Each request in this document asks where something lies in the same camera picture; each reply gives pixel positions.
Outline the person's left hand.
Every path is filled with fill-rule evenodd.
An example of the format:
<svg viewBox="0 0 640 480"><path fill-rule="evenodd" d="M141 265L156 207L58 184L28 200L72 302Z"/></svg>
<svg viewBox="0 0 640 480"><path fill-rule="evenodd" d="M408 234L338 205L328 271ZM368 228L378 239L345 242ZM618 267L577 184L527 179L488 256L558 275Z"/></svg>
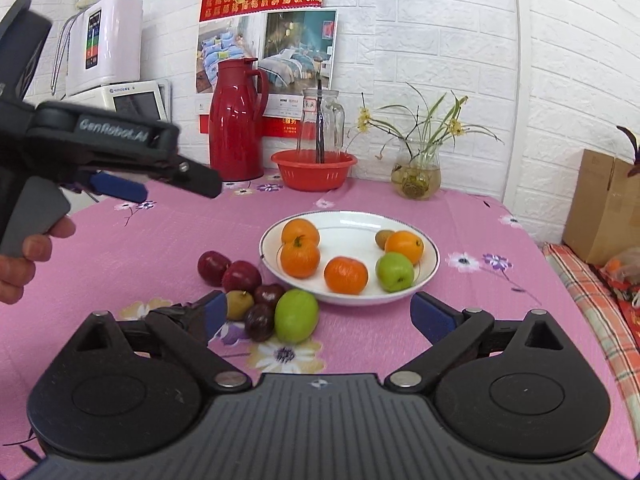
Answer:
<svg viewBox="0 0 640 480"><path fill-rule="evenodd" d="M76 231L75 223L63 217L46 234L32 235L24 240L23 255L2 256L0 261L0 300L2 304L16 304L24 295L24 288L35 277L36 264L51 259L52 238L67 238Z"/></svg>

